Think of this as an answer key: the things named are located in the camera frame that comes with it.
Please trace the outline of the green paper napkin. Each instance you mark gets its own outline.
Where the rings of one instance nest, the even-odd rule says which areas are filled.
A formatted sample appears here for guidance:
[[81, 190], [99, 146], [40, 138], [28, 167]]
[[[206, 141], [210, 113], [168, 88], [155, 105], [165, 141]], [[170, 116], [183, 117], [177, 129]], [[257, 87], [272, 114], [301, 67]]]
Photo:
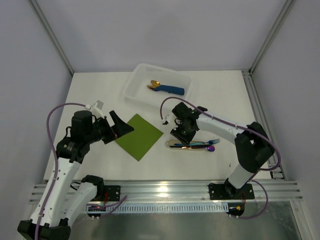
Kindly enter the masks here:
[[115, 142], [139, 162], [164, 133], [139, 114], [135, 114], [127, 124], [133, 127], [134, 131], [118, 138]]

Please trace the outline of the iridescent blue fork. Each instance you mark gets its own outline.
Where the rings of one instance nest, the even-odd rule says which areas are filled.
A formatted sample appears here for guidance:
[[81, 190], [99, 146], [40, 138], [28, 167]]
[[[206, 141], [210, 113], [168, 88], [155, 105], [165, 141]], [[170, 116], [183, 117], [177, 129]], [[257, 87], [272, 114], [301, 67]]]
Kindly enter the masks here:
[[189, 147], [189, 146], [201, 146], [201, 145], [214, 145], [220, 142], [220, 139], [213, 139], [209, 141], [199, 141], [199, 142], [193, 142], [189, 144], [183, 144], [183, 143], [175, 143], [173, 146], [182, 146], [182, 147]]

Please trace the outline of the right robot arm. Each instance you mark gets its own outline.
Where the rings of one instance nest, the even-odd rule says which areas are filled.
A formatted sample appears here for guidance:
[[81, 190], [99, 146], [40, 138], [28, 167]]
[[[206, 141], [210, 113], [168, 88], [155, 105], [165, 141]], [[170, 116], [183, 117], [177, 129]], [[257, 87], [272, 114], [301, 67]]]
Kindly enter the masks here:
[[239, 199], [243, 195], [253, 199], [248, 182], [273, 154], [279, 152], [263, 127], [258, 122], [240, 126], [214, 116], [204, 107], [189, 108], [183, 102], [176, 105], [172, 113], [175, 127], [170, 133], [182, 144], [190, 145], [196, 132], [205, 131], [235, 146], [238, 164], [223, 184], [212, 185], [211, 199]]

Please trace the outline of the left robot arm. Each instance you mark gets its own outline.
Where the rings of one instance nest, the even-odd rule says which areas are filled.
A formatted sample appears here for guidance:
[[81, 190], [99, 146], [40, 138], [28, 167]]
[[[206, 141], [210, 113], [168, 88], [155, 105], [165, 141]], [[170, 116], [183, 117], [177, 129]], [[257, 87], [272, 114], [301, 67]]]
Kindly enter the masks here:
[[80, 169], [90, 145], [104, 144], [134, 131], [114, 111], [110, 111], [114, 125], [109, 125], [106, 116], [95, 116], [91, 110], [74, 113], [71, 126], [53, 152], [54, 166], [46, 188], [33, 214], [20, 221], [17, 231], [27, 240], [67, 240], [71, 228], [93, 199], [104, 194], [104, 180], [87, 175], [70, 199], [66, 199], [75, 174]]

